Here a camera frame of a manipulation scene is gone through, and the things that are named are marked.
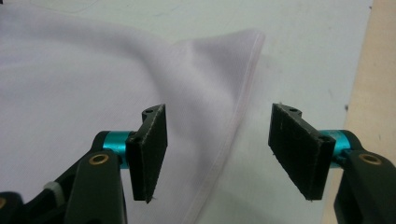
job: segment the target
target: white cloth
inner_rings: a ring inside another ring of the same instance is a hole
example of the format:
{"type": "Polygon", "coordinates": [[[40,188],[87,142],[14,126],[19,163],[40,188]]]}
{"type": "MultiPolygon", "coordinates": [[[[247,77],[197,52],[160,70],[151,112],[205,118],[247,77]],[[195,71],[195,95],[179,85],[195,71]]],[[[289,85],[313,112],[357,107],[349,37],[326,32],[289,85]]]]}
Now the white cloth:
{"type": "Polygon", "coordinates": [[[192,223],[244,113],[263,35],[168,44],[131,27],[0,6],[0,191],[28,202],[91,147],[102,130],[137,130],[166,104],[168,149],[150,204],[130,223],[192,223]]]}

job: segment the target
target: towel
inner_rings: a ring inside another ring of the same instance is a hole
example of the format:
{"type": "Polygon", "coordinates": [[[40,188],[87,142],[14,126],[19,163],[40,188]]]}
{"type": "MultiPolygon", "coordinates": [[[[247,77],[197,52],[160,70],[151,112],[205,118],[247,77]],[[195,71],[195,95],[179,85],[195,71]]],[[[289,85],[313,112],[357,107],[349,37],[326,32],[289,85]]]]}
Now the towel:
{"type": "Polygon", "coordinates": [[[263,34],[170,44],[129,26],[25,3],[0,6],[0,191],[32,200],[102,130],[136,131],[141,111],[166,104],[168,149],[151,203],[129,223],[193,223],[244,114],[263,34]]]}

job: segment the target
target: brass screw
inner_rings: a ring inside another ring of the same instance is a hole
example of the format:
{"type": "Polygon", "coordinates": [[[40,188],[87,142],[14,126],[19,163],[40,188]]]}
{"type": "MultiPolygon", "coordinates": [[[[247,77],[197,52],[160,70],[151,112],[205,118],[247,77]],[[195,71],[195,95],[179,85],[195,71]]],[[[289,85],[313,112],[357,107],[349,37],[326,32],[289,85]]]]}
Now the brass screw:
{"type": "Polygon", "coordinates": [[[5,198],[0,198],[0,209],[2,209],[7,203],[7,200],[5,198]]]}
{"type": "Polygon", "coordinates": [[[361,160],[367,162],[367,163],[372,164],[372,165],[380,165],[380,164],[382,164],[382,161],[378,157],[370,155],[370,154],[362,153],[362,154],[359,155],[359,158],[361,160]]]}
{"type": "Polygon", "coordinates": [[[107,154],[98,154],[95,156],[90,157],[90,164],[91,165],[100,165],[108,161],[107,154]]]}

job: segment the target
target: teal band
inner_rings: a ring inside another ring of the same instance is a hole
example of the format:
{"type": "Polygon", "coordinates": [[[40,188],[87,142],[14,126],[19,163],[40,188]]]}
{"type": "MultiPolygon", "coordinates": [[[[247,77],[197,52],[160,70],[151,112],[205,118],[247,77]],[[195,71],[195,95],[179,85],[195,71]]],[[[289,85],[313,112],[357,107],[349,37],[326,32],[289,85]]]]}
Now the teal band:
{"type": "MultiPolygon", "coordinates": [[[[339,130],[322,130],[319,131],[321,134],[328,135],[335,139],[335,147],[334,147],[334,152],[332,153],[333,158],[337,158],[338,156],[341,155],[341,152],[344,149],[350,149],[350,144],[349,140],[347,137],[339,130]]],[[[334,167],[340,167],[337,163],[332,162],[331,165],[332,168],[334,167]]]]}
{"type": "Polygon", "coordinates": [[[130,132],[110,132],[106,135],[105,142],[103,143],[103,149],[110,149],[121,157],[121,169],[128,169],[125,141],[129,133],[130,132]]]}

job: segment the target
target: wooden surface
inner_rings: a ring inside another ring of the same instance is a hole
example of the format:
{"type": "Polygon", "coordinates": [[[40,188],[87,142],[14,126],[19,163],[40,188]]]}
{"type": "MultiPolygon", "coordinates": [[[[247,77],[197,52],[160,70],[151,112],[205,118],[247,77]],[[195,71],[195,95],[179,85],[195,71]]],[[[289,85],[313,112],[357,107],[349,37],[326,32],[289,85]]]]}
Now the wooden surface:
{"type": "MultiPolygon", "coordinates": [[[[396,164],[396,1],[374,0],[345,129],[363,146],[396,164]]],[[[340,170],[333,172],[322,223],[336,223],[333,202],[340,170]]]]}

